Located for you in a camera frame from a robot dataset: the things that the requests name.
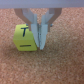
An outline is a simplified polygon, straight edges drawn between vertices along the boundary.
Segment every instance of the toy block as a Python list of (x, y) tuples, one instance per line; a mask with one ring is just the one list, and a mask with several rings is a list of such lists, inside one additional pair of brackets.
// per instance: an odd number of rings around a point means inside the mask
[(33, 33), (26, 24), (16, 25), (13, 42), (19, 51), (37, 50)]

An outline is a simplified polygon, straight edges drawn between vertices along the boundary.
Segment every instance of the floor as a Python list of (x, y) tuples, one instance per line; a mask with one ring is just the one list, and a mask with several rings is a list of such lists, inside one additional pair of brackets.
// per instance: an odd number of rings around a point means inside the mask
[[(38, 22), (48, 9), (31, 9)], [(13, 9), (0, 9), (0, 84), (84, 84), (84, 8), (63, 8), (44, 50), (20, 52), (13, 43)]]

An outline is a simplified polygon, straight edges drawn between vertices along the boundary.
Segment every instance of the yellow block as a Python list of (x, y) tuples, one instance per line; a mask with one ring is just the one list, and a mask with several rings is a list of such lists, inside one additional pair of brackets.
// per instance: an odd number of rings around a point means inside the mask
[(34, 36), (26, 24), (16, 25), (13, 42), (19, 51), (36, 51)]

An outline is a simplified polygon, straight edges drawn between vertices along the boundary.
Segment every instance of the yellow cube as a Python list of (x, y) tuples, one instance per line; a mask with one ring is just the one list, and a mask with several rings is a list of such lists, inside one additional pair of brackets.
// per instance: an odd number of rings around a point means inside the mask
[(34, 36), (26, 24), (16, 25), (13, 42), (19, 51), (36, 51)]

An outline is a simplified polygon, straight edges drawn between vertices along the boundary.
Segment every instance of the brown surface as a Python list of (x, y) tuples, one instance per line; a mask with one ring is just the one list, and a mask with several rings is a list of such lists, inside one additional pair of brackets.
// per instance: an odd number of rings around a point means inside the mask
[[(32, 9), (41, 15), (47, 9)], [(64, 8), (53, 23), (43, 51), (19, 52), (13, 9), (0, 10), (0, 84), (84, 84), (84, 8)]]

